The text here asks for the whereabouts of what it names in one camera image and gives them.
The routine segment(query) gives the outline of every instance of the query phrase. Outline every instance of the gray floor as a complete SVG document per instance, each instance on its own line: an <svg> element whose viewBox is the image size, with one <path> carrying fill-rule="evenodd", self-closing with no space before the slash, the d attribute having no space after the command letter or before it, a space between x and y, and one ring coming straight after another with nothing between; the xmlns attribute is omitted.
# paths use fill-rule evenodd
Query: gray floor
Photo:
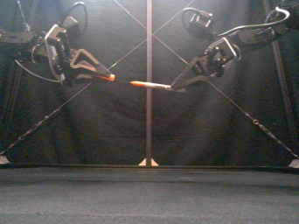
<svg viewBox="0 0 299 224"><path fill-rule="evenodd" d="M0 223L299 223L299 175L0 169Z"/></svg>

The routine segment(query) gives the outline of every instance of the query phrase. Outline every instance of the black curtain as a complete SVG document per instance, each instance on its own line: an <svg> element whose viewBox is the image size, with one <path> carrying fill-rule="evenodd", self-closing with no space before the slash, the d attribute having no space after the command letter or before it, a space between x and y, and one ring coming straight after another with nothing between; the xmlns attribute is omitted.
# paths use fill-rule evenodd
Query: black curtain
<svg viewBox="0 0 299 224"><path fill-rule="evenodd" d="M48 31L74 2L40 0L33 30ZM145 81L146 4L145 1L125 0L86 1L85 4L88 29L70 44L92 53L116 75L116 81L92 83L81 91L42 126L6 151L13 163L137 165L145 158L145 90L132 87L128 82ZM17 10L13 2L4 1L4 5L1 26L10 28L14 24L6 21L17 21ZM22 1L22 5L28 16L32 1ZM261 1L153 0L156 83L170 84L185 62L201 55L209 45L182 28L181 9L185 6L213 14L216 33L240 25L261 24L265 20ZM82 26L80 7L72 16ZM295 45L289 46L289 43L284 43L287 49L291 47L292 54L297 56ZM12 89L8 84L14 78L12 63L2 56L2 124L8 119L6 98L10 93L6 89ZM46 64L36 65L28 61L24 65L42 77L53 79ZM297 72L291 72L289 76L295 110ZM4 149L85 85L64 87L22 72L12 123L9 129L2 130ZM293 147L271 45L241 55L241 60L210 83L197 83L184 94L153 90L152 97L152 155L158 165L289 164L292 156L288 151L244 114L245 111Z"/></svg>

